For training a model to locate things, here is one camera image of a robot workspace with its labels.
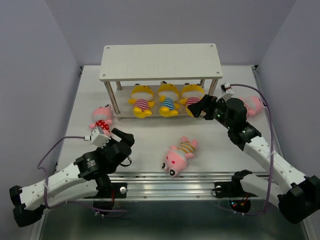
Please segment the yellow frog toy red stripes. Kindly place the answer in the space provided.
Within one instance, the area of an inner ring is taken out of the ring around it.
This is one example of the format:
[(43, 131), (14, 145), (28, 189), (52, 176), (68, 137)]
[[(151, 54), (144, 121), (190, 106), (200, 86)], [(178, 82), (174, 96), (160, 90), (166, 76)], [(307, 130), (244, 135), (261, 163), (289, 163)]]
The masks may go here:
[(188, 109), (188, 106), (198, 103), (205, 95), (205, 90), (202, 88), (200, 83), (197, 83), (197, 84), (185, 83), (184, 87), (180, 92), (180, 95), (181, 95), (181, 99), (179, 101), (180, 104), (184, 106), (186, 113), (189, 116), (193, 117), (193, 114)]

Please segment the pink frog toy polka dots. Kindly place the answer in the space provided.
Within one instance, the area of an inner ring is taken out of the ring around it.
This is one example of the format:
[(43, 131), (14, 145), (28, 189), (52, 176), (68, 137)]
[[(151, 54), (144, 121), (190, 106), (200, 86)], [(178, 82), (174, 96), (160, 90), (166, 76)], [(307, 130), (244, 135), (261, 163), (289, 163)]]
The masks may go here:
[(92, 113), (93, 123), (89, 125), (89, 128), (92, 130), (95, 127), (102, 128), (103, 132), (107, 136), (111, 136), (110, 125), (113, 123), (113, 111), (111, 106), (105, 105), (100, 106), (95, 109)]

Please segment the yellow frog toy blue stripes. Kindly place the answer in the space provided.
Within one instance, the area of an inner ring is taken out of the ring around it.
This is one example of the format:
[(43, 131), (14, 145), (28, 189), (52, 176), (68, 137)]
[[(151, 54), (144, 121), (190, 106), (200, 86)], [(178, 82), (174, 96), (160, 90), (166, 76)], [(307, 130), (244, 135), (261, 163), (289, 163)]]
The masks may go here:
[(159, 114), (162, 117), (178, 116), (180, 105), (177, 101), (180, 99), (180, 93), (177, 87), (172, 83), (162, 81), (157, 94), (159, 96)]

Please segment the yellow frog toy pink stripes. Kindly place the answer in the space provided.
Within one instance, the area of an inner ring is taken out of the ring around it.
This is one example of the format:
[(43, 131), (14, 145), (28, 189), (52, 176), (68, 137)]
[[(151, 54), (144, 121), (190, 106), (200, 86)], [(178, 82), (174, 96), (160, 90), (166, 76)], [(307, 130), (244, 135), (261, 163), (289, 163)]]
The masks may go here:
[(133, 106), (132, 112), (136, 118), (144, 119), (153, 114), (151, 109), (155, 106), (154, 95), (148, 85), (134, 85), (128, 103)]

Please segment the pink frog toy orange stripes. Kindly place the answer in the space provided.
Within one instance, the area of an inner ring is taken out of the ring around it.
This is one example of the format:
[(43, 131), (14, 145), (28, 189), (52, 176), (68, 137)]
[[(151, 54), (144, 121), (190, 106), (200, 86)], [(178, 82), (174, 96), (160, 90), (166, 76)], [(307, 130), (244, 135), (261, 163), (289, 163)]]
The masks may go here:
[(188, 160), (195, 157), (197, 147), (196, 139), (189, 140), (182, 136), (179, 145), (172, 145), (165, 155), (161, 164), (162, 170), (167, 171), (172, 177), (177, 176), (187, 167)]

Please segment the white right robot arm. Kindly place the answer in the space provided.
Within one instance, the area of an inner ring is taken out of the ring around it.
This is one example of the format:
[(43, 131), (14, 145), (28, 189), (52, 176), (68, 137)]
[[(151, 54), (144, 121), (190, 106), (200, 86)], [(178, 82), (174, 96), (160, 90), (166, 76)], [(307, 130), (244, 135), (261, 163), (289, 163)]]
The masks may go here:
[(223, 125), (230, 141), (271, 178), (262, 179), (249, 170), (238, 171), (231, 181), (216, 183), (217, 198), (252, 194), (276, 206), (292, 224), (300, 223), (320, 209), (320, 179), (297, 170), (273, 150), (273, 145), (247, 122), (247, 108), (242, 100), (233, 97), (224, 100), (206, 94), (187, 108), (195, 118), (203, 114), (205, 120), (216, 120)]

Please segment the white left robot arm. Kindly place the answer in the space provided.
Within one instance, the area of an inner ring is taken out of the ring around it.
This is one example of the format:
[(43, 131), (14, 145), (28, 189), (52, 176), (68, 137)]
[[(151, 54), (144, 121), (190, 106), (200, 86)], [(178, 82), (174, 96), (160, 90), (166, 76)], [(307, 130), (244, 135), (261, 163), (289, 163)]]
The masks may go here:
[(117, 128), (112, 134), (116, 140), (107, 136), (101, 127), (94, 127), (89, 135), (80, 137), (90, 142), (96, 150), (84, 153), (67, 167), (49, 175), (40, 164), (37, 169), (43, 170), (44, 180), (29, 186), (15, 185), (9, 189), (14, 206), (13, 217), (20, 227), (27, 227), (38, 222), (46, 210), (52, 210), (76, 200), (93, 197), (110, 197), (113, 199), (120, 188), (114, 186), (110, 175), (115, 173), (123, 161), (130, 158), (135, 143), (133, 134)]

